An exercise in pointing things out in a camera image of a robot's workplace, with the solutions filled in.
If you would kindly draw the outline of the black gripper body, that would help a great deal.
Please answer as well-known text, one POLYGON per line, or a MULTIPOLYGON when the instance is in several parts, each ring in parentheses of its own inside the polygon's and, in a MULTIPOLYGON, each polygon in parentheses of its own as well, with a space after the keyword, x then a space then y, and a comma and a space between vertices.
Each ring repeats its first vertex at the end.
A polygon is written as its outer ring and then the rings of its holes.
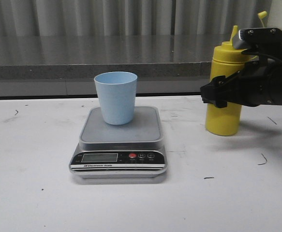
POLYGON ((247 63, 239 75, 239 104, 282 105, 282 43, 257 45, 242 54, 259 60, 247 63))

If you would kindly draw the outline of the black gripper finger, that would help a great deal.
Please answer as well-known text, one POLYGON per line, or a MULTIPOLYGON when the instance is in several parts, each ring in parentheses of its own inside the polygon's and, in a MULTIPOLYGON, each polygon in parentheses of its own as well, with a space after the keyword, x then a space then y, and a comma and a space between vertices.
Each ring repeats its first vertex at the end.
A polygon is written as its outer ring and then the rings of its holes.
POLYGON ((200 88, 203 103, 213 104, 217 108, 225 108, 228 103, 240 103, 239 97, 239 73, 237 71, 230 76, 220 75, 200 88))

